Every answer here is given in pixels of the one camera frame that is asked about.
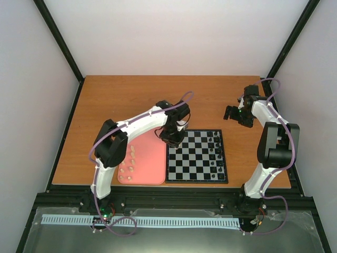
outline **wooden tabletop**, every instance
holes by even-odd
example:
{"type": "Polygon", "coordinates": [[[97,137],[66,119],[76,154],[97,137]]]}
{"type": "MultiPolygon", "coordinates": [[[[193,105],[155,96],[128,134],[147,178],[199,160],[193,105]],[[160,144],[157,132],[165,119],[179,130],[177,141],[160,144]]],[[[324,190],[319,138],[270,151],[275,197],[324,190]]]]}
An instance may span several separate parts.
{"type": "MultiPolygon", "coordinates": [[[[186,91],[192,90],[189,128],[222,129],[229,183],[161,186],[240,187],[257,166],[256,150],[262,127],[255,120],[253,128],[246,128],[233,120],[224,121],[223,115],[227,105],[238,106],[237,98],[243,88],[259,79],[259,76],[87,76],[53,184],[92,183],[94,165],[88,160],[88,152],[105,120],[129,119],[160,100],[176,103],[186,91]]],[[[117,173],[116,170],[113,185],[121,185],[117,173]]],[[[290,188],[287,173],[280,173],[271,187],[290,188]]]]}

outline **gray wall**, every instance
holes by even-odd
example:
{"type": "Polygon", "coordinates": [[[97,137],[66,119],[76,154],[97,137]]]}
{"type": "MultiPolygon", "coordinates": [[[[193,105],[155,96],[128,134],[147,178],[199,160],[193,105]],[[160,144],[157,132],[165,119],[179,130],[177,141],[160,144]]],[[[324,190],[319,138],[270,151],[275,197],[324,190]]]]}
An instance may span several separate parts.
{"type": "Polygon", "coordinates": [[[46,0],[84,75],[266,76],[308,0],[46,0]]]}
{"type": "Polygon", "coordinates": [[[0,0],[1,252],[45,191],[77,85],[34,2],[0,0]]]}
{"type": "Polygon", "coordinates": [[[296,162],[305,194],[313,196],[337,252],[337,1],[321,1],[277,77],[280,112],[301,128],[296,162]]]}

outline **circuit board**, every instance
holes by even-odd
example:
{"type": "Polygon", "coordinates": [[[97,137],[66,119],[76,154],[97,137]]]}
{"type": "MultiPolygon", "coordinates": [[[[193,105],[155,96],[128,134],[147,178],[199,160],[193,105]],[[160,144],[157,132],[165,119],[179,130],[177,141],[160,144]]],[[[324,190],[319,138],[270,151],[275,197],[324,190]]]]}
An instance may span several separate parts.
{"type": "Polygon", "coordinates": [[[167,146],[166,155],[167,183],[228,183],[221,130],[186,130],[181,146],[167,146]]]}

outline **pink mat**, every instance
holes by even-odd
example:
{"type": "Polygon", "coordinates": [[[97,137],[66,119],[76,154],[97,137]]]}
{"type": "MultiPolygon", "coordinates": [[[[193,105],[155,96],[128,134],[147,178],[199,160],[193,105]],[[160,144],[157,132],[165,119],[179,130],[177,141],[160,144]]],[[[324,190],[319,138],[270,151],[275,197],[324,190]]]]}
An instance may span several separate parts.
{"type": "Polygon", "coordinates": [[[118,168],[120,183],[161,184],[165,181],[166,144],[157,138],[154,130],[143,133],[127,145],[124,163],[118,168]],[[134,148],[134,158],[131,156],[131,146],[134,148]]]}

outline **black and white robotic arm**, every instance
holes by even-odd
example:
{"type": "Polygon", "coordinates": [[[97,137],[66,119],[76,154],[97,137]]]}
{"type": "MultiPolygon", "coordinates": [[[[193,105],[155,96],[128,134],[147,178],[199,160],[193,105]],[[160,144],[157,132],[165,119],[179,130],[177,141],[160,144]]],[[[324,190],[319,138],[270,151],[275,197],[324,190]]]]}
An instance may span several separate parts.
{"type": "Polygon", "coordinates": [[[283,119],[274,109],[273,104],[267,101],[267,97],[259,96],[259,87],[256,85],[247,86],[239,100],[238,107],[227,106],[224,119],[237,120],[239,124],[251,128],[254,118],[257,118],[263,127],[257,148],[259,163],[251,178],[244,184],[246,197],[259,199],[264,196],[266,189],[281,173],[282,168],[291,163],[293,154],[296,160],[300,128],[297,124],[283,119]],[[284,127],[288,128],[292,140],[284,127]],[[293,141],[295,152],[292,152],[291,141],[293,141]]]}
{"type": "Polygon", "coordinates": [[[131,119],[116,123],[112,120],[104,122],[95,140],[95,143],[100,141],[95,148],[98,174],[91,185],[93,193],[96,188],[96,196],[99,199],[110,194],[114,171],[125,158],[127,144],[137,136],[151,129],[162,127],[159,138],[172,147],[179,147],[184,139],[184,130],[187,128],[187,122],[182,119],[190,114],[190,108],[183,101],[178,104],[172,105],[168,101],[160,101],[148,111],[131,119]],[[120,129],[112,133],[110,137],[104,137],[116,128],[120,129]]]}

